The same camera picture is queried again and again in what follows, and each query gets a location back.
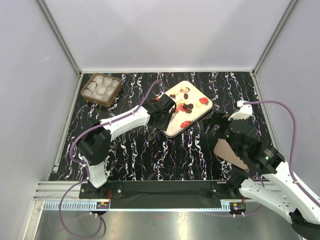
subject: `black marble table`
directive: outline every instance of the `black marble table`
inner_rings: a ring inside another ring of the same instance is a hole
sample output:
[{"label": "black marble table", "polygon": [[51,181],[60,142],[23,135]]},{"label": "black marble table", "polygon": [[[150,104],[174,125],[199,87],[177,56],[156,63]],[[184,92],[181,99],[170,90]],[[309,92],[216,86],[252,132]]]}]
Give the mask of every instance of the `black marble table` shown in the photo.
[{"label": "black marble table", "polygon": [[[106,73],[121,79],[122,90],[110,108],[86,102],[80,92],[72,113],[71,123],[57,173],[50,181],[75,181],[86,176],[85,170],[69,158],[72,141],[91,127],[89,120],[98,121],[124,113],[135,107],[156,79],[170,89],[180,81],[189,81],[213,102],[215,110],[233,113],[238,100],[256,101],[258,96],[249,72],[154,72]],[[84,74],[80,90],[92,74]],[[154,99],[163,88],[156,86],[149,99]],[[249,119],[260,140],[271,143],[262,109],[253,105],[254,115]],[[117,137],[110,144],[105,160],[109,180],[162,181],[162,180],[225,180],[232,166],[213,154],[214,132],[204,133],[198,121],[174,138],[162,133],[152,141],[147,126],[138,127]]]}]

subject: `metal floor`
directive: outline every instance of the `metal floor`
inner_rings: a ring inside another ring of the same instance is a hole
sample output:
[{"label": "metal floor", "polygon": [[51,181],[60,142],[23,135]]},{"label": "metal floor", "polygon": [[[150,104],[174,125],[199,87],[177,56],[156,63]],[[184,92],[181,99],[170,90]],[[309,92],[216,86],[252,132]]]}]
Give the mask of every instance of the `metal floor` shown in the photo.
[{"label": "metal floor", "polygon": [[[257,208],[248,203],[248,212]],[[83,211],[64,211],[66,224],[83,215]],[[209,212],[116,212],[103,215],[97,240],[301,240],[282,217],[263,207],[257,214],[232,218],[228,213]],[[78,235],[90,235],[99,220],[86,216],[69,229]],[[42,213],[36,240],[77,240],[62,230],[58,211]]]}]

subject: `gray floor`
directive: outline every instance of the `gray floor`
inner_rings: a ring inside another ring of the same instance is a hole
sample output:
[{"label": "gray floor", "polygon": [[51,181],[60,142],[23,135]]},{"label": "gray floor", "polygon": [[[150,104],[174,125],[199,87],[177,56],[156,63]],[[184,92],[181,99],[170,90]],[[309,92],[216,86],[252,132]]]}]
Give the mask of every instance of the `gray floor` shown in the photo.
[{"label": "gray floor", "polygon": [[[248,211],[256,208],[251,203]],[[64,211],[66,224],[84,214]],[[203,212],[107,212],[103,215],[105,228],[93,239],[99,240],[300,240],[290,224],[263,207],[248,217],[221,217],[227,213]],[[99,220],[86,216],[69,229],[79,235],[90,235],[98,229]],[[62,228],[57,211],[44,211],[36,240],[76,240]]]}]

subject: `brown tray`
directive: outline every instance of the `brown tray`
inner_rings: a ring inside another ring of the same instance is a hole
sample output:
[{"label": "brown tray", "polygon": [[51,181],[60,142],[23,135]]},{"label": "brown tray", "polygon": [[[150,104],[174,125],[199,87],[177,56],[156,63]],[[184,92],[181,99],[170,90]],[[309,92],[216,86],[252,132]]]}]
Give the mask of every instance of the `brown tray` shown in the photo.
[{"label": "brown tray", "polygon": [[[111,78],[112,80],[116,80],[116,81],[119,82],[119,84],[115,88],[113,94],[109,97],[109,99],[107,101],[101,101],[99,99],[95,99],[93,97],[83,95],[83,92],[88,89],[88,85],[90,83],[92,83],[94,81],[95,77],[97,77],[97,76],[103,76],[103,77]],[[86,100],[86,101],[88,101],[90,103],[98,104],[98,105],[104,106],[106,108],[109,108],[112,105],[112,103],[115,101],[115,99],[116,99],[116,97],[119,94],[121,89],[122,89],[122,84],[121,84],[121,80],[119,78],[116,78],[114,76],[105,75],[105,74],[102,74],[102,73],[95,73],[95,74],[92,75],[92,77],[89,79],[89,81],[84,85],[84,87],[82,88],[80,93],[81,93],[81,96],[83,97],[84,100]]]}]

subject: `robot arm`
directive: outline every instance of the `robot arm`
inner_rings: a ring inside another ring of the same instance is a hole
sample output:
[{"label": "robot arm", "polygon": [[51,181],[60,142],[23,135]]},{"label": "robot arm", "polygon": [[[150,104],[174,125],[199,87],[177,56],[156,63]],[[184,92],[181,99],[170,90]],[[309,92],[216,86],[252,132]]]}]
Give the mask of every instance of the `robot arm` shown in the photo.
[{"label": "robot arm", "polygon": [[[256,129],[245,119],[252,114],[248,104],[239,101],[240,110],[233,115],[215,113],[207,122],[209,130],[219,125],[215,136],[224,139],[237,157],[249,168],[278,186],[285,196],[260,187],[248,178],[246,171],[237,169],[236,176],[230,175],[228,189],[239,193],[285,218],[293,229],[308,240],[320,239],[320,208],[293,181],[285,158],[272,145],[258,140]],[[320,203],[320,198],[299,180],[303,188]]]},{"label": "robot arm", "polygon": [[98,124],[110,124],[97,128],[79,141],[77,146],[88,164],[89,182],[94,189],[99,189],[107,182],[104,163],[109,154],[110,142],[121,134],[144,125],[166,131],[176,110],[176,103],[164,94],[159,100],[148,101],[135,111],[138,107],[118,116],[102,119]]}]

